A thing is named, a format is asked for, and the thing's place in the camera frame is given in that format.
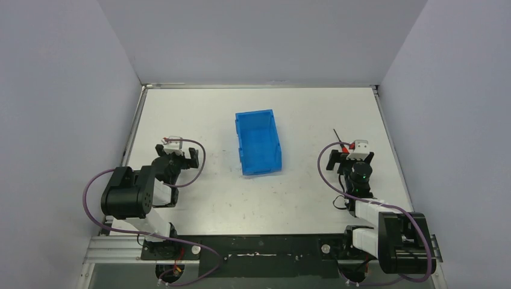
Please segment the red handled screwdriver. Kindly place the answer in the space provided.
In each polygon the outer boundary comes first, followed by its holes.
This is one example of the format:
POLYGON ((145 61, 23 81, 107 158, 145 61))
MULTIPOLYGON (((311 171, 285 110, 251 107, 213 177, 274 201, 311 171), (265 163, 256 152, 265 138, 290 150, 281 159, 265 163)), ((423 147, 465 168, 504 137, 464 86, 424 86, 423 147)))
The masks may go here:
POLYGON ((339 135, 338 135, 337 131, 336 131, 335 129, 333 129, 333 131, 334 131, 334 134, 335 134, 335 136, 336 136, 337 140, 340 142, 340 148, 341 148, 341 151, 342 151, 343 153, 349 153, 349 150, 348 150, 348 149, 349 149, 349 147, 350 147, 350 146, 345 146, 344 142, 340 139, 340 137, 339 137, 339 135))

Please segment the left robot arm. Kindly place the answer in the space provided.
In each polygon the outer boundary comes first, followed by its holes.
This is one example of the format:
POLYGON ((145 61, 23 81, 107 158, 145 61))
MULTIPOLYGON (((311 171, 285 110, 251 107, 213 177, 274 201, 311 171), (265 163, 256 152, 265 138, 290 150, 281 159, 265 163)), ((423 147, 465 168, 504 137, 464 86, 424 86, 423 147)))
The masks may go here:
POLYGON ((199 168, 198 151, 183 152, 182 141, 170 141, 155 147, 157 158, 148 166, 133 170, 129 166, 114 169, 101 197, 101 209, 107 216, 124 220, 137 232, 147 232, 143 248, 151 259, 178 258, 184 246, 177 232, 157 208, 176 206, 176 184, 182 170, 199 168))

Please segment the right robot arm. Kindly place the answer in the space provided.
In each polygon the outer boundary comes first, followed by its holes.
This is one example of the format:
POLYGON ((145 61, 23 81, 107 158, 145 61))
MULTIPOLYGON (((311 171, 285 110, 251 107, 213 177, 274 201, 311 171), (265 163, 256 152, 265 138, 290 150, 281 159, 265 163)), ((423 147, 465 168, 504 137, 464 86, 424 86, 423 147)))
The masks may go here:
POLYGON ((425 215, 374 196, 369 183, 373 156, 373 152, 359 154, 343 148, 331 151, 328 157, 326 169, 338 167, 343 210, 369 224, 348 228, 348 236, 339 242, 340 252, 347 258, 367 253, 384 273, 396 274, 399 280, 423 282, 437 267, 425 215))

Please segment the blue plastic bin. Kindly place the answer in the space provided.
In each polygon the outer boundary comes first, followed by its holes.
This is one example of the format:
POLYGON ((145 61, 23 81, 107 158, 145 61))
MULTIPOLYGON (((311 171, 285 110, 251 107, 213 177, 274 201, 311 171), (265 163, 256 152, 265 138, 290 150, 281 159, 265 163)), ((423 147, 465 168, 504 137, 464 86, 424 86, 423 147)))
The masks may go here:
POLYGON ((282 169, 280 139, 272 110, 236 113, 235 126, 243 175, 262 175, 282 169))

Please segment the aluminium front rail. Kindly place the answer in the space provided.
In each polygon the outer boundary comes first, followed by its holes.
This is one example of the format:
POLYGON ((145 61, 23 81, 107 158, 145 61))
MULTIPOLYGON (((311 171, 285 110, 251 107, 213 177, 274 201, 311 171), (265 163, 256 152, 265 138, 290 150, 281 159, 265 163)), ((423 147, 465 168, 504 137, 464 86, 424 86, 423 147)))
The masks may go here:
MULTIPOLYGON (((137 235, 114 235, 114 236, 99 236, 92 237, 87 248, 84 263, 86 264, 173 264, 174 259, 164 259, 162 257, 150 257, 143 254, 148 251, 139 245, 137 235)), ((188 256, 185 256, 177 261, 177 264, 199 264, 199 254, 193 254, 193 250, 188 248, 186 250, 188 256)), ((228 254, 227 259, 233 256, 241 257, 275 257, 275 256, 293 256, 291 253, 234 253, 228 254)), ((442 263, 443 259, 438 247, 434 247, 434 256, 437 262, 442 263)))

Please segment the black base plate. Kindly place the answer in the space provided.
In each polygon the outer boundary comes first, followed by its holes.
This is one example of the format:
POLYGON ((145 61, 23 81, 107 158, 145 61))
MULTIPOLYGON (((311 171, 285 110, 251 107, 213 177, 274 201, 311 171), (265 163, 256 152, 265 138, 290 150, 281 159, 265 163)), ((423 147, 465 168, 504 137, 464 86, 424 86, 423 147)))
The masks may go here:
POLYGON ((185 243, 144 241, 140 258, 166 262, 161 273, 198 265, 212 278, 338 278, 339 273, 364 278, 374 257, 352 247, 345 234, 182 235, 185 243))

